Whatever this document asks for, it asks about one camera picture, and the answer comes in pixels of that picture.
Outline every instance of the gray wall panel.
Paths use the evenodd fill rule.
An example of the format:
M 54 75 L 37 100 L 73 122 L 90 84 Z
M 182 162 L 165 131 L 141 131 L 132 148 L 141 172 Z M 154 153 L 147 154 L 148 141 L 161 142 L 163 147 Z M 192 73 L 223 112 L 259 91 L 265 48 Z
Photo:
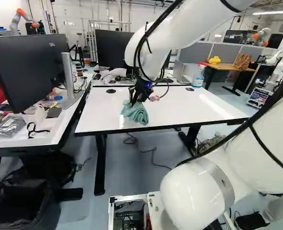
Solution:
M 221 63 L 234 63 L 239 50 L 240 46 L 237 45 L 214 44 L 210 58 L 219 56 Z
M 182 63 L 206 62 L 213 44 L 194 43 L 190 47 L 181 49 L 179 61 Z
M 258 56 L 261 55 L 263 51 L 263 47 L 250 47 L 250 46 L 244 46 L 242 49 L 241 49 L 241 53 L 242 54 L 250 54 L 252 55 L 252 59 L 251 61 L 256 61 Z

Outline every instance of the floor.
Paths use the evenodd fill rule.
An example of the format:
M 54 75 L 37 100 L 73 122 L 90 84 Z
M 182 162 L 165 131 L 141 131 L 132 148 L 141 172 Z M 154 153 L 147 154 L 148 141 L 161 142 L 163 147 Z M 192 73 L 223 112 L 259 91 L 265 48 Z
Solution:
M 242 110 L 253 115 L 257 109 L 245 105 L 247 95 L 237 97 L 222 89 L 219 84 L 213 84 L 210 91 Z M 212 125 L 201 128 L 198 138 L 200 140 L 212 138 L 215 132 L 229 134 L 236 126 Z M 133 133 L 139 138 L 140 150 L 149 150 L 154 146 L 155 163 L 174 167 L 180 161 L 189 158 L 190 154 L 180 141 L 177 132 L 173 129 Z M 126 134 L 109 135 L 107 139 L 105 190 L 102 196 L 94 196 L 94 178 L 96 169 L 97 150 L 94 137 L 69 138 L 63 151 L 75 156 L 77 163 L 85 163 L 81 172 L 78 172 L 74 183 L 67 187 L 83 187 L 84 196 L 80 201 L 62 203 L 62 213 L 57 230 L 106 230 L 108 229 L 108 198 L 116 195 L 137 195 L 158 191 L 159 185 L 168 173 L 168 169 L 156 167 L 151 164 L 151 152 L 140 153 L 135 145 L 123 143 Z M 4 158 L 0 169 L 0 176 L 6 175 L 14 168 L 19 167 L 16 158 Z M 232 207 L 234 212 L 241 215 L 262 210 L 269 200 L 275 197 L 262 197 L 257 192 L 239 201 Z M 267 229 L 283 229 L 282 223 L 272 224 Z

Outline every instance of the green cloth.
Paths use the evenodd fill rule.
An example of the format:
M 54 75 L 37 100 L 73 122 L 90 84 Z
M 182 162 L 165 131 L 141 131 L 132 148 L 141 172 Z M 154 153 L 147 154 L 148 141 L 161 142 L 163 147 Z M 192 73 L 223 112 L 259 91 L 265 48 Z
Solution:
M 147 111 L 141 102 L 136 102 L 133 107 L 131 107 L 129 100 L 125 100 L 123 104 L 124 107 L 121 111 L 121 115 L 129 117 L 131 121 L 139 122 L 143 126 L 149 123 Z

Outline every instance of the monitor stand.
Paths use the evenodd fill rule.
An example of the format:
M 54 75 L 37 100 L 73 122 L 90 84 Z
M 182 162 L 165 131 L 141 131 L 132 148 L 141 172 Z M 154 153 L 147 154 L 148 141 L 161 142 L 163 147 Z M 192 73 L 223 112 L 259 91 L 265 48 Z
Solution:
M 68 109 L 83 95 L 84 92 L 80 91 L 78 93 L 74 93 L 70 53 L 63 52 L 61 53 L 61 56 L 62 56 L 63 65 L 64 65 L 68 98 L 65 98 L 61 101 L 60 107 L 62 109 Z

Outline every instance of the cubicle partition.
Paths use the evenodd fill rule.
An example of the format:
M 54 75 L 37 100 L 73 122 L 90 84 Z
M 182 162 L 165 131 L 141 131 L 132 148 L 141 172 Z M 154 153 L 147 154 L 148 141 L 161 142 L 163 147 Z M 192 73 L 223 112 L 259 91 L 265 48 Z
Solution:
M 219 56 L 222 63 L 234 63 L 238 53 L 242 53 L 252 55 L 251 61 L 256 61 L 259 55 L 272 55 L 276 51 L 277 49 L 260 46 L 199 41 L 187 48 L 181 49 L 178 52 L 178 60 L 182 63 L 199 63 L 206 62 L 214 56 Z M 210 74 L 209 69 L 205 71 L 204 82 L 207 81 L 206 76 L 208 74 Z M 229 71 L 218 71 L 213 76 L 212 82 L 224 82 L 228 74 Z

